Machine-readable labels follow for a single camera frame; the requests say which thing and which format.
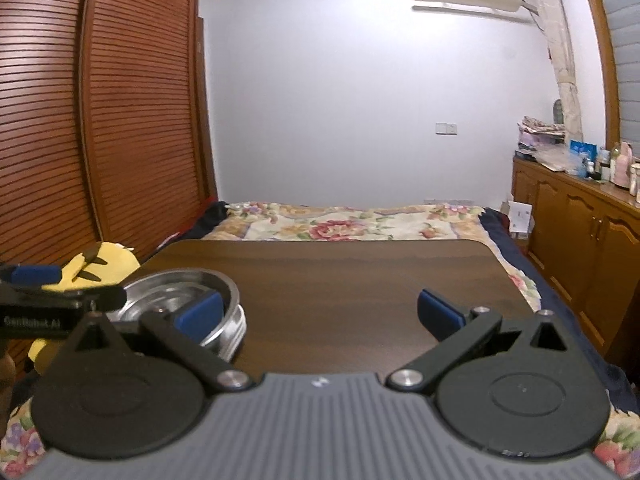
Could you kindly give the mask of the large steel bowl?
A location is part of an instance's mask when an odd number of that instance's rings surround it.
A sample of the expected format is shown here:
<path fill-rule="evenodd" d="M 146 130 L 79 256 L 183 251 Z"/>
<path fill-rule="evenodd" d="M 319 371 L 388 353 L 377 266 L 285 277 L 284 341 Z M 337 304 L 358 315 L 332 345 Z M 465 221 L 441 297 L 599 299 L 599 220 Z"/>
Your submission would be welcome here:
<path fill-rule="evenodd" d="M 123 307 L 107 313 L 112 322 L 136 322 L 146 312 L 163 315 L 176 330 L 230 362 L 247 331 L 238 286 L 220 272 L 176 269 L 125 286 Z"/>

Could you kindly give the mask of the yellow plush toy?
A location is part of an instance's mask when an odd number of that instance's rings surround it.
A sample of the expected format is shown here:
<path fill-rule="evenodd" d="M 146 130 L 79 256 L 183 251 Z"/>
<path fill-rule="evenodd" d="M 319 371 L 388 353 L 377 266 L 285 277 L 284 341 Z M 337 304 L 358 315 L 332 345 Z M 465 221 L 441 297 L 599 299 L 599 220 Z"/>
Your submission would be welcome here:
<path fill-rule="evenodd" d="M 139 268 L 140 262 L 131 248 L 119 243 L 101 242 L 76 255 L 62 267 L 62 278 L 56 284 L 43 285 L 42 289 L 66 292 L 118 285 Z M 28 357 L 40 376 L 44 375 L 61 347 L 60 340 L 39 338 L 32 343 Z"/>

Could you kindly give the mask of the dark clothes on bed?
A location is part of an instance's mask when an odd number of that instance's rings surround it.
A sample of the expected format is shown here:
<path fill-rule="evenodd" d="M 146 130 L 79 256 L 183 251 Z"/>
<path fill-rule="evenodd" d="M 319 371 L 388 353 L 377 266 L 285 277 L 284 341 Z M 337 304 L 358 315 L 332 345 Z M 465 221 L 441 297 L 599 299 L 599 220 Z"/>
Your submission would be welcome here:
<path fill-rule="evenodd" d="M 180 242 L 180 240 L 201 240 L 227 219 L 228 206 L 229 204 L 223 200 L 217 200 L 216 202 L 206 200 L 198 218 L 188 222 L 183 228 L 178 229 L 177 232 L 163 240 L 160 246 L 154 250 L 153 256 L 165 247 Z"/>

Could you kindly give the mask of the white paper box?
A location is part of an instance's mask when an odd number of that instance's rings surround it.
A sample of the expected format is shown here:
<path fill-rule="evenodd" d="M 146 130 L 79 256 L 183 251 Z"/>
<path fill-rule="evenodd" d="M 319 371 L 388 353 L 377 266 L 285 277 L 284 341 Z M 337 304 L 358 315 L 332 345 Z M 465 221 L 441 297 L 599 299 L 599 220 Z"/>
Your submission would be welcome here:
<path fill-rule="evenodd" d="M 513 235 L 528 235 L 532 228 L 533 205 L 509 200 L 506 203 L 509 232 Z"/>

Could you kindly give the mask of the floral bed quilt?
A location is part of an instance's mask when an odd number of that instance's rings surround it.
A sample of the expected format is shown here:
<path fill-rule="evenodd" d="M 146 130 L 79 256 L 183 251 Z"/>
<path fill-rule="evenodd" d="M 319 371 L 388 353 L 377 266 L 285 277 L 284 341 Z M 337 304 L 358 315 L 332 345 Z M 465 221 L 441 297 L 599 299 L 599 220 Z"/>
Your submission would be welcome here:
<path fill-rule="evenodd" d="M 205 234 L 206 240 L 474 240 L 490 249 L 529 307 L 541 308 L 534 281 L 506 260 L 480 223 L 485 212 L 481 206 L 439 203 L 356 209 L 251 202 L 228 205 L 226 211 L 227 218 Z"/>

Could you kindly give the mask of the wooden sideboard cabinet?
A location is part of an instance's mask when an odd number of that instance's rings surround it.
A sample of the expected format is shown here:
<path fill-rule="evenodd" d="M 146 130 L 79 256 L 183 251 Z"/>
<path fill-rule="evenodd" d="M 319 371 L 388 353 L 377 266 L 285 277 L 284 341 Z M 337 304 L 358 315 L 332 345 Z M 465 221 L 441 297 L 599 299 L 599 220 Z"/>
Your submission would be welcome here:
<path fill-rule="evenodd" d="M 513 159 L 514 200 L 533 206 L 527 255 L 606 360 L 639 333 L 639 207 L 628 193 Z"/>

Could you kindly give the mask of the wooden louvered wardrobe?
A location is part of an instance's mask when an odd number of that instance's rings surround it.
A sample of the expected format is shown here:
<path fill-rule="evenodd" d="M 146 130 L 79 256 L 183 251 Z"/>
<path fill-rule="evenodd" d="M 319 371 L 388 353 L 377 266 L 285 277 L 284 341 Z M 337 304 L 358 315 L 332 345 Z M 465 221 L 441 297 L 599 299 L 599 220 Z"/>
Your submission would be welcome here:
<path fill-rule="evenodd" d="M 1 258 L 146 258 L 215 195 L 198 0 L 1 0 Z"/>

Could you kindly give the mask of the pink bottle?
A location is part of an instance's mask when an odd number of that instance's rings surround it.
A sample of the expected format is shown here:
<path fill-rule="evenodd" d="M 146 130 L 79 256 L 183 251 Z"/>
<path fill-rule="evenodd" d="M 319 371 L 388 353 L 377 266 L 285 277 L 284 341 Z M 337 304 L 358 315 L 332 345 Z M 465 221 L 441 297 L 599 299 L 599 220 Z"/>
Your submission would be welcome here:
<path fill-rule="evenodd" d="M 631 145 L 627 142 L 620 144 L 620 152 L 615 159 L 613 183 L 619 188 L 630 188 L 630 166 L 634 162 Z"/>

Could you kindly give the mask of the blue photo card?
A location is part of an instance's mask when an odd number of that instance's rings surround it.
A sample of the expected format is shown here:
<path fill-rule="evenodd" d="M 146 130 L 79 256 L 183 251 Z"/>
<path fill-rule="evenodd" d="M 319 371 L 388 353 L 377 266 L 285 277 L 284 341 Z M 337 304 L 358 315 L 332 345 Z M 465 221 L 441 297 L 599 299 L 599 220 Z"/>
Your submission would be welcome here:
<path fill-rule="evenodd" d="M 594 163 L 596 162 L 597 145 L 571 140 L 570 152 L 578 157 L 576 167 L 578 177 L 588 177 L 593 172 Z"/>

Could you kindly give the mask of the stack of folded cloths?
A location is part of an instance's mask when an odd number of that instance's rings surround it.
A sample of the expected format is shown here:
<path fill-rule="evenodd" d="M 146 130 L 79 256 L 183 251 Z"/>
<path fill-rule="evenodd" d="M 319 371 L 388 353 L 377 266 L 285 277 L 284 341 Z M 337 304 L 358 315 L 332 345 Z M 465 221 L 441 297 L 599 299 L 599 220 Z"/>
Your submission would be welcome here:
<path fill-rule="evenodd" d="M 539 119 L 524 116 L 518 123 L 518 147 L 516 152 L 528 159 L 562 148 L 566 141 L 563 124 L 547 124 Z"/>

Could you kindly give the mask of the cream curtain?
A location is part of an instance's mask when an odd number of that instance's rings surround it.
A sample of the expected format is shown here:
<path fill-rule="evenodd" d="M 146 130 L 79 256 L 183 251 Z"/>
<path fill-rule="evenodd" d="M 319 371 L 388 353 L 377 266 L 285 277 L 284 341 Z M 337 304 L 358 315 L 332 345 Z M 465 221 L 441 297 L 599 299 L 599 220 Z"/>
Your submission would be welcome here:
<path fill-rule="evenodd" d="M 570 31 L 561 0 L 536 0 L 563 107 L 567 142 L 582 141 L 582 110 L 578 96 Z"/>

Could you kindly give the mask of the grey window blind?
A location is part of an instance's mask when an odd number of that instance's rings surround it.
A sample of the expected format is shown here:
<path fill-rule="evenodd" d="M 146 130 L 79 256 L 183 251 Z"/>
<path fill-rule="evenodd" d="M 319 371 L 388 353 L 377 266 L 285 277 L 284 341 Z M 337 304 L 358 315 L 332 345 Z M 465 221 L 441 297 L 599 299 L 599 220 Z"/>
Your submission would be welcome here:
<path fill-rule="evenodd" d="M 610 32 L 620 102 L 620 140 L 639 156 L 640 0 L 602 0 Z"/>

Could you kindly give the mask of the white wall switch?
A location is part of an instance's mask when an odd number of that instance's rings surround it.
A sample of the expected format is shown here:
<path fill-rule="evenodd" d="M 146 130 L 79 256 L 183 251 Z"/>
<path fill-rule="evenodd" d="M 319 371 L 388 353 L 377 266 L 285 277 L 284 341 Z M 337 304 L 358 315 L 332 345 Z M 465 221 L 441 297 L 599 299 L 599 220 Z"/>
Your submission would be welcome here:
<path fill-rule="evenodd" d="M 438 136 L 456 136 L 458 134 L 458 127 L 452 122 L 436 122 L 435 133 Z"/>

